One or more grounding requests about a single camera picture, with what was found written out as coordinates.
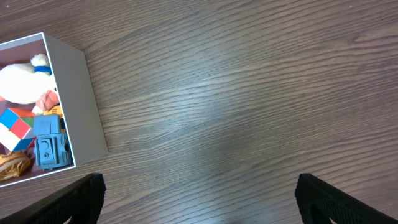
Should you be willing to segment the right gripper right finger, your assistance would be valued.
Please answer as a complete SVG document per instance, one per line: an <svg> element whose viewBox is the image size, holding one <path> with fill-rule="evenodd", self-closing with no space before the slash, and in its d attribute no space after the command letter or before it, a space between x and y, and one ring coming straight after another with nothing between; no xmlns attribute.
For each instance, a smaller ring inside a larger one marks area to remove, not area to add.
<svg viewBox="0 0 398 224"><path fill-rule="evenodd" d="M295 198L304 224L397 224L312 174L300 174Z"/></svg>

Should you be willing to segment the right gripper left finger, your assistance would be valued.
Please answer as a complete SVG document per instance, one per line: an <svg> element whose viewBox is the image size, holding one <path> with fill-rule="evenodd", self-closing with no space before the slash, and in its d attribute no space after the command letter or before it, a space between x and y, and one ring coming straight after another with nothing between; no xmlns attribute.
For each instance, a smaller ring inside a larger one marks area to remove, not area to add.
<svg viewBox="0 0 398 224"><path fill-rule="evenodd" d="M96 223L104 204L103 175L92 173L1 219L4 224Z"/></svg>

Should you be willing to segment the yellow grey toy truck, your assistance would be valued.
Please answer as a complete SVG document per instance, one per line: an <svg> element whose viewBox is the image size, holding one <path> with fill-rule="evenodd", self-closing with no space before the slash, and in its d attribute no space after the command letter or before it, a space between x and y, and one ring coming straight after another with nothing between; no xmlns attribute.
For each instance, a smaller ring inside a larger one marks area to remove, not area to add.
<svg viewBox="0 0 398 224"><path fill-rule="evenodd" d="M73 164L62 108L60 105L34 118L34 154L42 170L52 170Z"/></svg>

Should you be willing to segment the yellow round gear toy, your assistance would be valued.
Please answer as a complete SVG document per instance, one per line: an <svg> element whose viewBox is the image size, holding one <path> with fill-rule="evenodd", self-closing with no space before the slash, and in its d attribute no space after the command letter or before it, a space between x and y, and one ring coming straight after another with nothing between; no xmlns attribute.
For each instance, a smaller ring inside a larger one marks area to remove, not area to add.
<svg viewBox="0 0 398 224"><path fill-rule="evenodd" d="M1 154L1 181L19 177L30 166L30 157L21 151Z"/></svg>

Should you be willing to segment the colourful puzzle cube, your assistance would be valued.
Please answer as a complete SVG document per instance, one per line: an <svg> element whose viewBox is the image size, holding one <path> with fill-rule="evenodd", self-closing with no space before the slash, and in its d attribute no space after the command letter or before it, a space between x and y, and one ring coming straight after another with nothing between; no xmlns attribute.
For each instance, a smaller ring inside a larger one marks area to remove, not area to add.
<svg viewBox="0 0 398 224"><path fill-rule="evenodd" d="M6 108L1 115L1 144L9 151L32 148L34 116L30 109Z"/></svg>

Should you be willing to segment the plush duck toy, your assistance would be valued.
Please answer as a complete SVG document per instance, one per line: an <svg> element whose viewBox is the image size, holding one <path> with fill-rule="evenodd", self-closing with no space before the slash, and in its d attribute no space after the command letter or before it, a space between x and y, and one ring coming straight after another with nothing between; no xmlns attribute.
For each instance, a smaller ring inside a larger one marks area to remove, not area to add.
<svg viewBox="0 0 398 224"><path fill-rule="evenodd" d="M37 54L29 63L14 63L2 68L1 99L20 105L33 104L35 115L59 105L57 84L47 55Z"/></svg>

